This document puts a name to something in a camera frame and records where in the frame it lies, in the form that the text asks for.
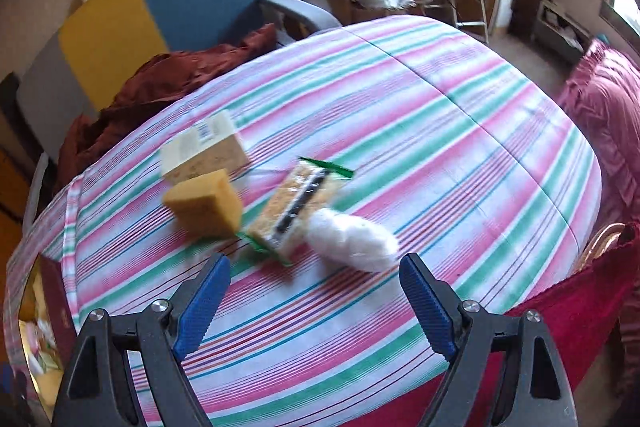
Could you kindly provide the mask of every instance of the box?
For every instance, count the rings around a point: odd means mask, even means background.
[[[33,386],[49,420],[76,344],[60,263],[36,257],[20,302],[18,325]]]
[[[162,177],[172,184],[249,163],[229,111],[222,110],[178,133],[160,149]]]

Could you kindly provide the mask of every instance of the white bundle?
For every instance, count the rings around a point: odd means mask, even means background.
[[[330,208],[314,212],[306,241],[318,255],[365,272],[381,272],[396,265],[398,240],[384,227]]]

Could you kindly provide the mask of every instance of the chair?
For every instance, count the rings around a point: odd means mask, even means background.
[[[8,118],[10,124],[18,137],[29,143],[35,139],[43,151],[23,233],[37,213],[49,161],[57,162],[76,116],[95,116],[154,55],[238,43],[264,24],[265,8],[292,17],[310,33],[341,26],[330,13],[301,0],[88,0],[69,16],[20,82],[14,82],[14,112],[19,114]]]

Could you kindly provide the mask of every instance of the screw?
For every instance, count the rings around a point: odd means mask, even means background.
[[[156,313],[161,313],[165,311],[169,307],[169,302],[165,299],[158,299],[157,301],[153,301],[151,303],[151,309]]]
[[[542,322],[542,315],[535,310],[527,310],[525,313],[527,320],[530,322]]]
[[[478,313],[480,311],[480,304],[478,304],[476,301],[472,301],[471,299],[463,301],[462,307],[467,313]]]
[[[102,308],[98,308],[89,313],[90,321],[101,321],[104,317],[104,310]]]

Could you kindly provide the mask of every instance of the striped tablecloth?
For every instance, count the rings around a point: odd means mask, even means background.
[[[563,279],[593,226],[600,170],[564,113],[483,44],[398,16],[253,60],[175,103],[76,178],[8,264],[4,328],[24,368],[17,309],[39,252],[61,259],[76,326],[95,307],[139,311],[214,251],[232,283],[184,362],[216,426],[339,425],[444,370],[398,283],[322,261],[283,267],[239,241],[190,243],[161,206],[158,149],[228,109],[252,160],[234,185],[251,222],[297,156],[356,171],[335,206],[392,230],[460,298],[503,312]],[[159,417],[140,357],[133,376]]]

